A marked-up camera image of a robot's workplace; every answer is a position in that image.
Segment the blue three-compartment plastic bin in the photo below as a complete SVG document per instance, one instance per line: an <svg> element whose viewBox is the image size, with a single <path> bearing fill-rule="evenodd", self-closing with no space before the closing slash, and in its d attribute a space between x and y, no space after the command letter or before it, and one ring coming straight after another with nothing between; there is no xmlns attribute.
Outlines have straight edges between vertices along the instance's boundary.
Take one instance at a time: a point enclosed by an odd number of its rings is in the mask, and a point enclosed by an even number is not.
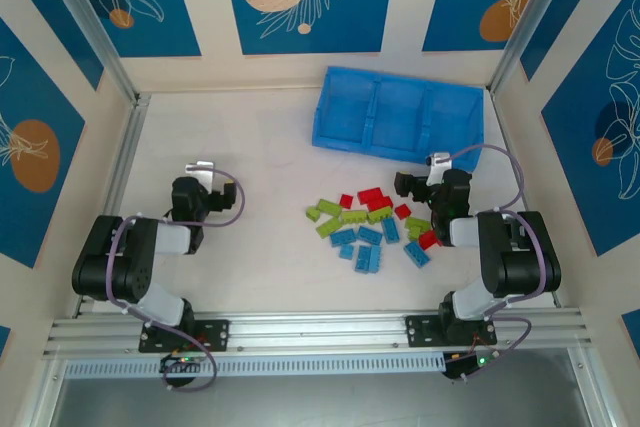
<svg viewBox="0 0 640 427"><path fill-rule="evenodd" d="M373 71L327 69L312 144L423 164L484 142L484 90Z"/></svg>

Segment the black controller board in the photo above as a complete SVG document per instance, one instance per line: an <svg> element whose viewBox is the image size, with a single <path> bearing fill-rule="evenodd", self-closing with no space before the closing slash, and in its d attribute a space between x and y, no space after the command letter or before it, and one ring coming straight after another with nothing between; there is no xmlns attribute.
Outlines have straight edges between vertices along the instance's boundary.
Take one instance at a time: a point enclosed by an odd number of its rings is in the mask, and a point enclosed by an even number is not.
<svg viewBox="0 0 640 427"><path fill-rule="evenodd" d="M450 380L464 380L486 367L493 359L488 353L445 353L443 375Z"/></svg>
<svg viewBox="0 0 640 427"><path fill-rule="evenodd" d="M202 360L191 355L167 354L160 360L159 372L162 376L199 373Z"/></svg>

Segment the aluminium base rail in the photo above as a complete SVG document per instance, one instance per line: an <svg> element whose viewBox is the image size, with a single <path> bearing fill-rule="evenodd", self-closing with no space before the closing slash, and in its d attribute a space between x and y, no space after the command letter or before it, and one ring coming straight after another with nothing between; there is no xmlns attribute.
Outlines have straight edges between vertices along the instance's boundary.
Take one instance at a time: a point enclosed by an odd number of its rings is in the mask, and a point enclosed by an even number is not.
<svg viewBox="0 0 640 427"><path fill-rule="evenodd" d="M230 322L227 355L289 355L407 352L421 329L402 311L320 313L214 313L196 318ZM494 320L496 346L512 346L525 331L522 349L591 347L593 341L577 308L506 310ZM117 313L86 313L56 319L45 343L46 359L117 358L139 353L142 323Z"/></svg>

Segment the aluminium frame post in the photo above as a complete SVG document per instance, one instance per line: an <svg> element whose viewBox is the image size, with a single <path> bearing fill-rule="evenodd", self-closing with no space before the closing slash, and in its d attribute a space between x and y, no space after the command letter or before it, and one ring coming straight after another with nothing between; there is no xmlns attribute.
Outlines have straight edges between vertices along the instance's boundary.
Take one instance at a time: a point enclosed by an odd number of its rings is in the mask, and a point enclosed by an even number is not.
<svg viewBox="0 0 640 427"><path fill-rule="evenodd" d="M538 27L551 1L552 0L529 0L527 3L487 85L492 99L495 99L500 93L514 69L520 63L520 57L529 44L533 33Z"/></svg>
<svg viewBox="0 0 640 427"><path fill-rule="evenodd" d="M139 105L141 94L129 77L113 43L89 0L62 0L82 34L109 74L119 93L132 108Z"/></svg>

